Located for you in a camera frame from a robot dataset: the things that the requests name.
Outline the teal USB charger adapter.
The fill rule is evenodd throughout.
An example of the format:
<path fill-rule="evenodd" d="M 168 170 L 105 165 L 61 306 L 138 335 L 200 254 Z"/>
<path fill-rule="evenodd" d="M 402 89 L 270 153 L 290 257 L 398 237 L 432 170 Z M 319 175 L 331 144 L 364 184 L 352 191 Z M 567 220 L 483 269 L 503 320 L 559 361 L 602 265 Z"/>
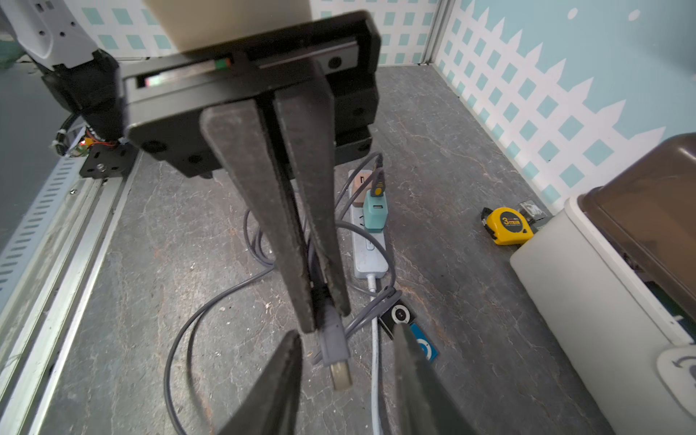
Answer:
<path fill-rule="evenodd" d="M 389 214 L 386 194 L 381 190 L 380 196 L 373 195 L 371 190 L 365 196 L 364 207 L 364 228 L 370 233 L 380 233 L 384 230 Z"/>

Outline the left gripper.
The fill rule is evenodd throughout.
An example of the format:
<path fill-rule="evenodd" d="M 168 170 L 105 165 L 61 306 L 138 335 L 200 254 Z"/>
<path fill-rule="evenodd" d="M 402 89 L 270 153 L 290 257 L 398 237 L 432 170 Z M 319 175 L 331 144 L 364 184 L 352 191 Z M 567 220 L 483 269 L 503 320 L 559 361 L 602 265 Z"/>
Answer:
<path fill-rule="evenodd" d="M 346 317 L 334 168 L 371 149 L 380 50 L 373 17 L 360 10 L 126 65 L 117 74 L 123 133 L 134 146 L 188 178 L 221 166 L 228 172 L 268 236 L 306 334 L 316 326 L 295 197 L 263 112 L 244 100 L 267 104 L 291 86 L 275 95 L 275 113 L 320 270 Z M 325 78 L 306 81 L 316 73 Z"/>

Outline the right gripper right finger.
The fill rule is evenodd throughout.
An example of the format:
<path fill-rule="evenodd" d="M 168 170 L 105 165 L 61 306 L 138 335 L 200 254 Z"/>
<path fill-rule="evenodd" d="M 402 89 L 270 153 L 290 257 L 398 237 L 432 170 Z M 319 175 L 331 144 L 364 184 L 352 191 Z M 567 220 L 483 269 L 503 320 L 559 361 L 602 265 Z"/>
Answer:
<path fill-rule="evenodd" d="M 394 328 L 396 402 L 403 434 L 473 434 L 406 324 Z"/>

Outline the pink USB charger adapter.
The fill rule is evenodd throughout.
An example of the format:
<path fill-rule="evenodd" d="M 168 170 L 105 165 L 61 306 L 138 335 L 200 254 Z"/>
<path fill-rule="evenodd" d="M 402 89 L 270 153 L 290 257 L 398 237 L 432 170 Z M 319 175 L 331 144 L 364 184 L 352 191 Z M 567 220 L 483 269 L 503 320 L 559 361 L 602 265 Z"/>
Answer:
<path fill-rule="evenodd" d="M 371 181 L 367 179 L 373 174 L 371 170 L 361 170 L 357 173 L 356 177 L 352 181 L 352 185 L 349 188 L 349 197 L 353 197 L 353 194 L 359 190 L 359 188 L 367 182 L 367 187 L 355 198 L 352 203 L 354 208 L 362 208 L 364 206 L 366 192 L 371 188 Z"/>

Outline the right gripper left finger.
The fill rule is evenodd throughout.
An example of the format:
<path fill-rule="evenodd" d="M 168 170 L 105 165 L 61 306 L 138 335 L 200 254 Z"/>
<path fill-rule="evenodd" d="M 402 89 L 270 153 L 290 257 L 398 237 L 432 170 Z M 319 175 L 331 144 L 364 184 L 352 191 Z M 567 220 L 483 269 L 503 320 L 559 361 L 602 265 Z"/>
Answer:
<path fill-rule="evenodd" d="M 299 333 L 283 337 L 271 359 L 221 434 L 293 434 L 303 371 Z"/>

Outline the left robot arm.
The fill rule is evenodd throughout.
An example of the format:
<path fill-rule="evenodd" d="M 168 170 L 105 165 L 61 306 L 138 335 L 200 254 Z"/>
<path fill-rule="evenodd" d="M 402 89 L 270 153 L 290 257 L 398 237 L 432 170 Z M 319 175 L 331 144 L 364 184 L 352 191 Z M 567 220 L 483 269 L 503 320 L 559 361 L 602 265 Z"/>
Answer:
<path fill-rule="evenodd" d="M 135 65 L 63 1 L 5 1 L 1 21 L 63 108 L 187 177 L 226 170 L 275 250 L 301 329 L 349 315 L 334 169 L 360 159 L 379 104 L 381 37 L 357 10 Z"/>

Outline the blue mp3 player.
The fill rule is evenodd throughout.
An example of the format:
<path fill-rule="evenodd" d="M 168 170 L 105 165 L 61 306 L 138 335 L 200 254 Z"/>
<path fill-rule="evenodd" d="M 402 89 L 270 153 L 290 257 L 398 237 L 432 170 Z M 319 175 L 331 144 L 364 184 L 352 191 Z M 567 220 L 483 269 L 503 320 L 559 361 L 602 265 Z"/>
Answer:
<path fill-rule="evenodd" d="M 410 325 L 411 331 L 416 339 L 417 344 L 422 349 L 425 358 L 428 362 L 432 363 L 438 356 L 439 352 L 427 335 L 420 329 L 418 324 L 413 323 Z"/>

